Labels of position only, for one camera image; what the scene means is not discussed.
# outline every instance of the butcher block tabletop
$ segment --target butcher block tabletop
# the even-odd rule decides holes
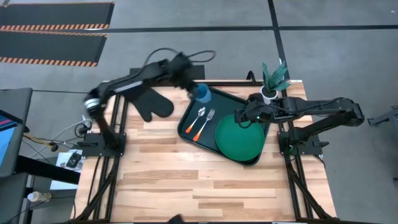
[[[244,99],[260,89],[259,86],[215,88]],[[176,214],[182,214],[186,222],[295,220],[285,162],[279,154],[277,124],[270,126],[259,162],[244,167],[180,139],[177,125],[190,102],[186,92],[172,87],[154,89],[173,101],[174,112],[168,118],[154,115],[152,122],[145,123],[135,107],[129,105],[127,145],[119,165],[112,222],[166,222]],[[292,81],[287,94],[306,99],[300,80]],[[108,122],[112,108],[113,99],[105,112]],[[310,116],[294,121],[295,126],[311,123]],[[87,158],[81,171],[75,199],[77,214],[86,207],[96,161],[97,157]],[[302,162],[309,191],[327,213],[335,216],[323,164],[314,156],[302,156]],[[93,195],[98,188],[101,163],[102,160]],[[299,189],[297,192],[304,217],[302,194]],[[100,218],[104,217],[107,192],[103,198]]]

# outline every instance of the black tray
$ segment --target black tray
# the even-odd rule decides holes
[[[211,91],[211,101],[209,103],[200,103],[198,101],[191,101],[187,110],[185,111],[184,115],[181,118],[180,123],[178,124],[177,132],[180,137],[192,144],[200,146],[206,150],[214,152],[218,155],[226,157],[219,149],[215,139],[216,128],[218,123],[225,118],[226,116],[233,114],[235,109],[240,109],[244,106],[246,100],[230,95],[226,92],[217,90],[215,88],[209,87]],[[193,126],[192,130],[189,133],[186,133],[185,130],[192,124],[192,122],[198,116],[198,110],[202,107],[206,107],[206,113],[201,118],[196,121],[195,125]],[[200,128],[206,121],[207,114],[211,109],[215,109],[216,112],[214,114],[213,119],[207,122],[204,130],[202,131],[200,138],[197,142],[193,140],[193,137],[199,132]],[[269,123],[260,124],[263,127],[264,135],[267,136]],[[258,162],[260,159],[261,153],[256,156],[255,158],[248,160],[248,161],[235,161],[239,164],[244,166],[253,166]]]

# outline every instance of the gray floor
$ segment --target gray floor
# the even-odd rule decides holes
[[[275,8],[280,26],[398,24],[396,0],[276,0]],[[117,0],[111,23],[112,28],[216,25],[269,26],[267,1]],[[281,35],[290,76],[304,81],[308,99],[348,97],[361,105],[367,118],[398,105],[398,30],[283,31]],[[248,70],[260,78],[261,62],[270,70],[279,63],[272,31],[110,34],[96,68],[3,63],[0,89],[30,86],[35,90],[88,91],[102,80],[127,75],[129,68],[140,66],[158,47],[188,53],[216,50],[217,58],[205,65],[208,79],[240,79]],[[159,54],[154,60],[168,56]],[[28,119],[32,133],[50,137],[78,121],[83,97],[35,92]],[[67,133],[63,138],[72,135]],[[337,128],[320,137],[330,141],[324,153],[338,216],[396,223],[398,189],[392,178],[398,177],[398,142],[391,124],[371,128],[364,123],[358,128]],[[21,154],[33,151],[24,145]],[[55,155],[49,150],[44,154]],[[67,220],[71,209],[66,203],[38,210],[34,223]]]

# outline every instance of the green plate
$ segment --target green plate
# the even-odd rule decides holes
[[[241,123],[249,125],[250,121]],[[248,161],[256,157],[264,147],[265,136],[261,125],[253,123],[248,128],[239,127],[234,115],[225,117],[217,126],[216,143],[220,151],[236,161]]]

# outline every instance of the fork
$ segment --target fork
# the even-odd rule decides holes
[[[198,134],[193,138],[194,141],[198,141],[199,136],[200,136],[200,134],[201,134],[201,131],[202,131],[203,128],[205,127],[207,121],[209,121],[209,120],[211,120],[211,119],[213,118],[213,115],[214,115],[215,112],[216,112],[216,111],[215,111],[214,109],[211,109],[211,110],[210,110],[210,112],[209,112],[208,115],[207,115],[207,118],[206,118],[205,123],[203,124],[203,126],[202,126],[201,129],[199,130]]]

